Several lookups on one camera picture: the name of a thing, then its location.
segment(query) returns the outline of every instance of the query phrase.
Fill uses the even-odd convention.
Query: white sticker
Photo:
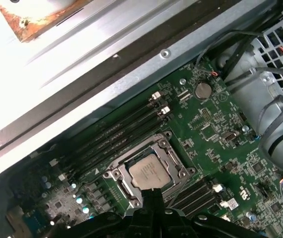
[[[227,203],[228,203],[228,207],[230,208],[231,211],[239,206],[239,204],[236,202],[235,198],[232,198],[231,200],[227,201]]]

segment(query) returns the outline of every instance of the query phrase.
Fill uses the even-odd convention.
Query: green circuit board
[[[212,70],[208,62],[201,67]],[[197,91],[198,85],[202,83],[205,86],[209,85],[212,89],[206,99],[200,97],[206,96],[204,93],[209,93],[209,87],[204,88],[203,94]],[[221,202],[218,202],[214,205],[215,209],[204,208],[204,211],[256,232],[262,232],[270,238],[283,238],[283,201],[279,192],[279,175],[274,166],[263,159],[258,152],[258,137],[250,128],[222,79],[194,69],[191,63],[160,80],[77,136],[67,140],[66,143],[73,151],[81,151],[77,148],[85,145],[85,141],[91,138],[98,140],[97,135],[103,137],[105,133],[108,133],[106,129],[116,128],[116,123],[120,124],[118,119],[123,116],[128,120],[130,113],[139,108],[139,105],[147,103],[151,95],[156,92],[159,92],[168,103],[171,110],[169,120],[163,121],[157,127],[151,127],[146,123],[143,126],[139,124],[131,132],[138,136],[125,147],[125,150],[153,134],[171,131],[172,148],[186,167],[196,169],[195,174],[187,181],[183,189],[190,188],[197,181],[207,177],[216,179],[226,189],[223,201],[227,202],[227,206],[222,206]],[[124,214],[129,206],[127,199],[120,192],[115,181],[102,178],[107,166],[121,152],[110,153],[110,150],[101,146],[97,148],[104,151],[103,161],[88,169],[82,168],[85,172],[74,180],[79,186],[99,178],[99,192],[107,193],[107,199],[111,204],[109,207]],[[51,158],[47,160],[52,161],[54,156],[56,154],[52,153]],[[78,157],[83,157],[83,153],[72,152],[66,157],[76,160]],[[61,156],[59,165],[63,164],[63,159],[64,156]],[[85,191],[81,192],[84,200],[82,204],[75,203],[73,195],[77,189],[69,189],[71,176],[68,176],[70,181],[57,179],[58,175],[64,172],[63,166],[57,169],[51,165],[48,166],[48,171],[51,173],[52,187],[46,189],[47,195],[39,197],[37,206],[26,205],[26,207],[32,207],[30,211],[41,210],[42,213],[46,213],[42,210],[44,203],[60,202],[61,209],[65,208],[62,212],[65,213],[73,212],[77,207],[89,206],[89,214],[74,214],[74,217],[80,216],[79,221],[99,213],[99,210],[91,204],[90,197],[85,195]],[[39,190],[41,191],[37,196],[43,194],[43,188],[39,187]],[[256,220],[251,221],[246,216],[248,212],[255,215]]]

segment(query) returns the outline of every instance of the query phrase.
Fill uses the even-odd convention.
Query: ram slot
[[[130,121],[128,124],[121,124],[118,127],[114,126],[111,129],[108,129],[107,132],[103,133],[102,135],[99,134],[97,139],[95,140],[93,139],[93,142],[85,144],[80,149],[76,150],[76,152],[74,152],[72,155],[67,156],[64,159],[64,164],[66,164],[67,161],[73,162],[74,158],[81,159],[82,157],[87,157],[87,155],[92,153],[92,151],[94,152],[100,149],[99,147],[101,144],[104,144],[106,142],[111,142],[110,140],[112,139],[112,137],[116,137],[119,133],[124,133],[126,130],[134,127],[136,123],[139,123],[147,119],[148,117],[151,117],[151,116],[156,117],[157,113],[158,113],[158,109],[151,109],[151,110],[143,111],[142,115],[138,114],[139,118],[137,121],[136,120]]]
[[[204,180],[200,180],[182,191],[175,200],[172,208],[179,209],[185,213],[188,218],[194,216],[206,208],[217,203],[217,196]]]
[[[75,172],[74,178],[83,179],[86,176],[86,174],[90,172],[96,165],[101,164],[103,161],[108,160],[112,157],[117,157],[124,148],[128,147],[130,144],[133,144],[134,142],[139,141],[140,137],[147,135],[150,131],[158,128],[161,124],[162,121],[160,120],[146,128],[142,128],[136,131],[138,135],[131,136],[129,139],[127,139],[124,143],[122,143],[120,146],[115,148],[113,151],[109,151],[109,153],[106,154],[104,157],[91,158],[90,162],[85,165],[85,169]]]
[[[114,144],[117,144],[118,142],[127,138],[131,134],[135,133],[135,127],[139,128],[141,126],[146,125],[147,123],[151,123],[151,121],[153,120],[158,120],[158,117],[156,114],[149,115],[148,117],[142,119],[141,121],[135,122],[135,124],[123,130],[123,133],[120,134],[120,136],[114,135],[112,138],[105,141],[104,144],[97,145],[95,148],[92,148],[91,150],[89,150],[84,156],[81,156],[80,158],[73,160],[70,167],[73,167],[73,165],[77,166],[78,163],[83,163],[89,158],[95,157],[97,155],[102,155],[105,151],[107,151],[107,149],[113,147]]]

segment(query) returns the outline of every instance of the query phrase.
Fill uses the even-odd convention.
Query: chip
[[[170,177],[155,154],[150,154],[129,168],[135,187],[144,189],[162,188]]]
[[[261,164],[261,162],[258,162],[256,164],[254,164],[252,166],[252,169],[256,172],[256,173],[259,173],[261,170],[264,169],[263,165]]]
[[[78,209],[76,209],[74,212],[75,212],[76,215],[78,215],[78,214],[81,213],[81,210],[78,208]]]
[[[232,162],[228,162],[226,165],[225,165],[225,168],[227,170],[232,170],[234,168],[234,165],[232,164]]]
[[[279,212],[279,211],[282,209],[280,203],[278,203],[278,202],[272,204],[272,205],[270,206],[270,208],[271,208],[271,210],[272,210],[274,213]]]
[[[56,203],[56,207],[57,207],[57,208],[60,208],[61,206],[62,206],[62,204],[61,204],[60,202],[57,202],[57,203]]]

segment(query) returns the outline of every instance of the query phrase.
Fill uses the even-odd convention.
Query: screw
[[[167,50],[167,49],[161,50],[161,52],[160,52],[160,56],[161,56],[161,58],[163,58],[163,59],[169,58],[170,55],[171,55],[171,51],[169,51],[169,50]]]
[[[109,220],[109,221],[116,220],[116,216],[111,215],[111,216],[107,217],[107,220]]]
[[[162,140],[159,142],[160,147],[165,147],[167,145],[167,142],[165,140]]]
[[[171,215],[171,214],[173,213],[173,211],[172,211],[172,210],[167,209],[167,210],[165,210],[165,213],[166,213],[167,215]]]
[[[271,78],[269,76],[266,76],[262,80],[266,83],[266,82],[270,82]]]
[[[185,177],[185,176],[186,176],[186,172],[182,171],[182,172],[180,173],[180,175],[181,175],[181,177]]]
[[[244,125],[242,128],[241,128],[242,132],[245,132],[247,133],[249,131],[249,126],[247,125]]]
[[[197,218],[201,221],[206,221],[207,220],[207,217],[204,216],[204,215],[198,215]]]
[[[181,85],[185,85],[185,84],[186,84],[186,79],[185,79],[185,78],[182,78],[182,79],[180,79],[179,82],[180,82]]]

